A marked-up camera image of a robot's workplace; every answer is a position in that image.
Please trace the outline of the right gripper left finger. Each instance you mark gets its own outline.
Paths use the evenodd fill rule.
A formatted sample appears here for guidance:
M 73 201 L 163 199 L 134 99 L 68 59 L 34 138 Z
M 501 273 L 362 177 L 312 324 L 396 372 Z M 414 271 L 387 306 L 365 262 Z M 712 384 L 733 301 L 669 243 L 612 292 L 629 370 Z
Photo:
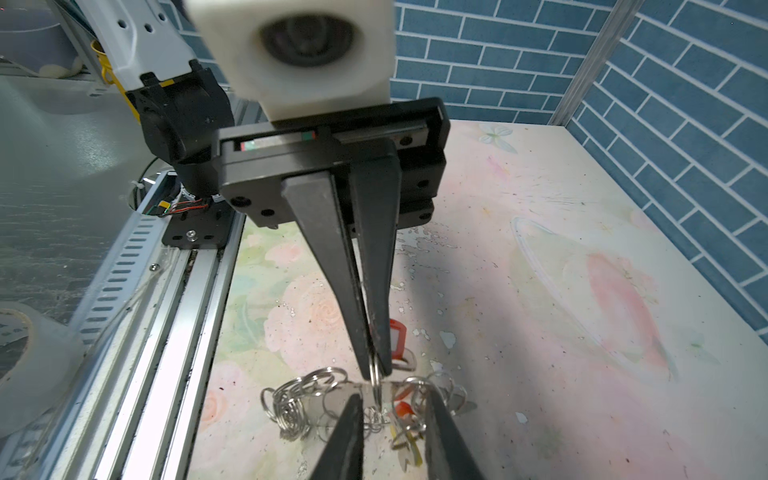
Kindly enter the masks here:
M 322 451 L 310 480 L 360 480 L 364 463 L 363 399 L 353 394 Z

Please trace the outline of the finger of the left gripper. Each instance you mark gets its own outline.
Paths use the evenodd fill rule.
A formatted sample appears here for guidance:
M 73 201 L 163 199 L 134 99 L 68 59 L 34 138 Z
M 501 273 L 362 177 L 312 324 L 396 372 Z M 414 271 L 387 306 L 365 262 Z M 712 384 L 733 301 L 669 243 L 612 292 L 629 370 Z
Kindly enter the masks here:
M 370 380 L 369 327 L 334 178 L 327 171 L 290 177 L 281 195 L 335 295 L 360 372 Z
M 389 293 L 400 204 L 401 170 L 394 156 L 355 163 L 349 175 L 354 228 L 374 357 L 392 373 Z

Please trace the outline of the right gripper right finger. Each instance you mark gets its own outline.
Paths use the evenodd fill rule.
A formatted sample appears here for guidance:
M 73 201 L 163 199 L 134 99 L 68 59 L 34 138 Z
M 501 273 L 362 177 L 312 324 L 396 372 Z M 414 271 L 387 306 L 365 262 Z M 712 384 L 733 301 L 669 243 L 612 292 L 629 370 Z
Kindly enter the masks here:
M 484 479 L 438 390 L 426 396 L 424 423 L 429 480 Z

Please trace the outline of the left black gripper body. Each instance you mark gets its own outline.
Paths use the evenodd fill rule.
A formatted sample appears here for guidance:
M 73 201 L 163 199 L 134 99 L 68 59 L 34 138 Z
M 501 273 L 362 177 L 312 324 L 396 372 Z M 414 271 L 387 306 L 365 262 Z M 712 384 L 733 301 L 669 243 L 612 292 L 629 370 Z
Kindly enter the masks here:
M 401 169 L 398 226 L 430 221 L 446 167 L 450 121 L 437 97 L 219 130 L 212 145 L 219 192 L 259 227 L 295 217 L 282 183 L 329 172 L 344 221 L 354 224 L 350 180 L 355 163 L 396 154 Z

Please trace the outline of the metal key organizer plate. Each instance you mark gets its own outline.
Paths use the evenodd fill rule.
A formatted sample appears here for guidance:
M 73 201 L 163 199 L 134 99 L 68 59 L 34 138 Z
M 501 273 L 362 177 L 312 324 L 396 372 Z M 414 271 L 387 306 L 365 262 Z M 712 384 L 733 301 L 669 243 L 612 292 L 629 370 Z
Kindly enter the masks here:
M 466 410 L 469 403 L 467 390 L 444 371 L 370 385 L 350 381 L 347 372 L 341 368 L 325 367 L 291 379 L 277 388 L 263 389 L 260 402 L 267 418 L 278 427 L 281 439 L 289 442 L 317 440 L 322 445 L 320 457 L 347 400 L 353 394 L 359 394 L 364 408 L 364 449 L 370 437 L 383 435 L 386 449 L 395 454 L 401 468 L 398 453 L 406 442 L 414 442 L 423 459 L 421 467 L 427 471 L 424 413 L 430 389 L 440 392 L 454 422 L 456 416 Z M 411 404 L 416 414 L 413 421 L 406 422 L 397 417 L 394 402 L 398 400 Z

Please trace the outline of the red-capped key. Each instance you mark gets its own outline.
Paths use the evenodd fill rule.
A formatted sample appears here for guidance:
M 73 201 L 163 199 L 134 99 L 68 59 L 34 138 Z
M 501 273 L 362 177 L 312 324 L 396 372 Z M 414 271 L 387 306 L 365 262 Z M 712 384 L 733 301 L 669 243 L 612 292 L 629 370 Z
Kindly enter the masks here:
M 411 422 L 415 419 L 415 412 L 411 404 L 407 401 L 398 400 L 394 402 L 394 412 L 399 419 Z

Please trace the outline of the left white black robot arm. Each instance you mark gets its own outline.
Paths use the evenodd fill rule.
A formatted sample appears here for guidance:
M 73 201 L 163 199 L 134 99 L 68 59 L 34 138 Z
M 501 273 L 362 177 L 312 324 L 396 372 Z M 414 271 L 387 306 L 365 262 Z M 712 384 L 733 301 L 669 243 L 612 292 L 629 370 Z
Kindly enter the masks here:
M 299 227 L 363 377 L 393 370 L 397 232 L 428 223 L 446 166 L 440 98 L 395 102 L 390 1 L 186 1 L 202 65 L 155 1 L 80 9 L 150 151 L 256 225 Z

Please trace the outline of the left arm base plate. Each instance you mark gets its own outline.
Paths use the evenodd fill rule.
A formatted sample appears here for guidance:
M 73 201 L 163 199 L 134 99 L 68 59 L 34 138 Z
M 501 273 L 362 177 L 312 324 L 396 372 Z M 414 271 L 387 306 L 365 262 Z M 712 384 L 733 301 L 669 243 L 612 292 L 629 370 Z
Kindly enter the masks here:
M 169 213 L 161 243 L 180 250 L 222 249 L 226 246 L 235 210 L 226 202 L 207 202 Z

